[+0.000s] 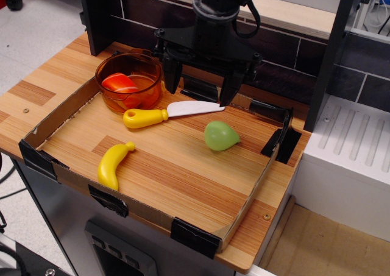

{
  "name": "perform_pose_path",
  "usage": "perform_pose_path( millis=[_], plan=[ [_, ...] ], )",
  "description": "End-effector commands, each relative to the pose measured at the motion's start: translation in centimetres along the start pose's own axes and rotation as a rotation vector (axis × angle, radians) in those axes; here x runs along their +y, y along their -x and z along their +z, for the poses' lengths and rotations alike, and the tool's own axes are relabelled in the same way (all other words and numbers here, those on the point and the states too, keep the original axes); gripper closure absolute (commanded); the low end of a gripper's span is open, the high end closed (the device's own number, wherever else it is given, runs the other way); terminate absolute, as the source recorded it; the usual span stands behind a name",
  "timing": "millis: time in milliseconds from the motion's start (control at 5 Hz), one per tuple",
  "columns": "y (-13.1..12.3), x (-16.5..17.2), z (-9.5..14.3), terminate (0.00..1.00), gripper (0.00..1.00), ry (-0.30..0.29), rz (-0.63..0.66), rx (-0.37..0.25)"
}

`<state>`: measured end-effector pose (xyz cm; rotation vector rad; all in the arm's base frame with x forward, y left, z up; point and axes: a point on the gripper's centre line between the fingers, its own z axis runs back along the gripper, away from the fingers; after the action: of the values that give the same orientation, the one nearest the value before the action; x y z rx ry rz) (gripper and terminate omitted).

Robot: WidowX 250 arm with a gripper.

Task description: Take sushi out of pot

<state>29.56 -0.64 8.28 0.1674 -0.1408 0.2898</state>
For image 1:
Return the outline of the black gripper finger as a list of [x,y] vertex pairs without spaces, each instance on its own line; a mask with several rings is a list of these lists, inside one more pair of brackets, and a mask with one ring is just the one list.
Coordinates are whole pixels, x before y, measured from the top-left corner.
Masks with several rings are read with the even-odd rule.
[[224,77],[219,95],[220,106],[230,105],[237,92],[239,92],[245,76],[243,72],[234,71]]
[[182,75],[183,62],[181,59],[165,52],[162,58],[162,67],[165,75],[165,88],[174,94]]

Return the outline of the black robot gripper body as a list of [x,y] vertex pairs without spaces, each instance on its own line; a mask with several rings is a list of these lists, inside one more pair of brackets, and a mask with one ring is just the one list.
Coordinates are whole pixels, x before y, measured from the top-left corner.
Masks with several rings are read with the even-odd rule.
[[157,29],[154,53],[163,69],[175,74],[184,65],[220,74],[235,69],[247,73],[262,61],[258,51],[243,43],[257,32],[257,27],[247,34],[240,32],[237,19],[222,22],[198,16],[190,27]]

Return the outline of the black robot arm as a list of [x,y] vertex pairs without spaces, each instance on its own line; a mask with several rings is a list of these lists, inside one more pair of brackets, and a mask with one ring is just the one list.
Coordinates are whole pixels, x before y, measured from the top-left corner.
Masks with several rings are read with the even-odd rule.
[[[251,11],[257,27],[249,33],[238,30],[237,17],[241,7]],[[183,66],[190,66],[222,76],[219,101],[231,103],[241,85],[255,77],[255,68],[262,56],[241,42],[256,36],[261,24],[253,0],[193,0],[196,18],[186,28],[159,28],[154,55],[162,63],[165,88],[176,92]]]

